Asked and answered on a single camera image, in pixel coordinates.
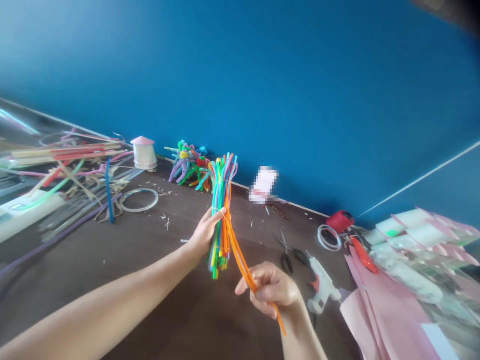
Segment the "bundle of pipe cleaners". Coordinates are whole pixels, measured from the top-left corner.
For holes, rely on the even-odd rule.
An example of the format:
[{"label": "bundle of pipe cleaners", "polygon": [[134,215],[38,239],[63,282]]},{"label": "bundle of pipe cleaners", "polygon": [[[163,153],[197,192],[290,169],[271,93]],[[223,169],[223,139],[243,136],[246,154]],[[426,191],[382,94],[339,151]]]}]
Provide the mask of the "bundle of pipe cleaners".
[{"label": "bundle of pipe cleaners", "polygon": [[[239,243],[232,226],[232,215],[230,213],[230,202],[232,199],[232,179],[237,174],[238,163],[237,156],[228,153],[223,158],[218,158],[214,162],[210,162],[208,167],[211,171],[213,182],[213,210],[212,215],[219,212],[222,208],[226,208],[223,219],[218,222],[215,227],[213,239],[210,248],[210,260],[208,268],[212,273],[213,279],[219,278],[219,270],[226,270],[228,267],[230,252],[233,252],[236,263],[240,269],[241,275],[245,279],[248,287],[255,294],[257,292],[257,284],[245,258],[240,250]],[[280,311],[274,303],[271,303],[277,313],[278,324],[280,325],[283,335],[287,335],[285,326],[280,316]]]}]

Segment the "red spool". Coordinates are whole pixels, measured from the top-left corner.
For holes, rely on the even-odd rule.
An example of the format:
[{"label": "red spool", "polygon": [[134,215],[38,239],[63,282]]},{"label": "red spool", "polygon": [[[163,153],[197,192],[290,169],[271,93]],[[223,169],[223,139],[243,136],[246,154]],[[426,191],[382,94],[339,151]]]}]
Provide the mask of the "red spool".
[{"label": "red spool", "polygon": [[340,210],[330,216],[326,220],[326,224],[334,229],[337,234],[341,234],[355,224],[355,219],[349,212]]}]

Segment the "pink roof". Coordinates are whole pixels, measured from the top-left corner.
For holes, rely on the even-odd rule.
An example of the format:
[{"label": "pink roof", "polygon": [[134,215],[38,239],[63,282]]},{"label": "pink roof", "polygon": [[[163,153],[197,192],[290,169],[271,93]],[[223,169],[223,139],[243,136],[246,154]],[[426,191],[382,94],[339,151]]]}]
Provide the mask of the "pink roof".
[{"label": "pink roof", "polygon": [[144,136],[137,137],[136,139],[133,139],[131,141],[133,145],[153,145],[155,144],[155,141],[147,139]]}]

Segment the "white wire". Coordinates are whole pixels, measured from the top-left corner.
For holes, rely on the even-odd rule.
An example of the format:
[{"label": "white wire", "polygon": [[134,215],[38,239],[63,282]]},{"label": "white wire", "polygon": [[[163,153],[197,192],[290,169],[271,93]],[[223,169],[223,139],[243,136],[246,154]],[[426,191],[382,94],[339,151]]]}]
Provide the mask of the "white wire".
[{"label": "white wire", "polygon": [[[335,235],[337,245],[332,245],[327,240],[325,240],[324,237],[322,236],[322,231],[328,231],[333,235]],[[328,225],[319,226],[317,236],[318,236],[318,242],[320,243],[320,245],[323,246],[323,248],[328,250],[329,252],[336,253],[342,249],[342,240],[340,239],[339,234],[330,226]]]}]

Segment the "scissors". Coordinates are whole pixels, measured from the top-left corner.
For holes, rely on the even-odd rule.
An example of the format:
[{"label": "scissors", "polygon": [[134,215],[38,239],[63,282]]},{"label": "scissors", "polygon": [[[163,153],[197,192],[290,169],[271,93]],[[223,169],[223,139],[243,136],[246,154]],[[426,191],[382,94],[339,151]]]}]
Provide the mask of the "scissors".
[{"label": "scissors", "polygon": [[281,256],[281,259],[280,259],[281,268],[288,275],[292,275],[294,273],[294,268],[292,266],[292,260],[290,260],[289,251],[293,254],[295,259],[297,259],[299,262],[301,262],[305,266],[309,264],[309,258],[301,250],[289,248],[287,245],[287,241],[285,240],[284,231],[281,228],[280,228],[280,232],[281,232],[281,240],[279,240],[277,237],[275,237],[275,239],[277,239],[278,242],[282,244],[283,247],[285,248],[285,253]]}]

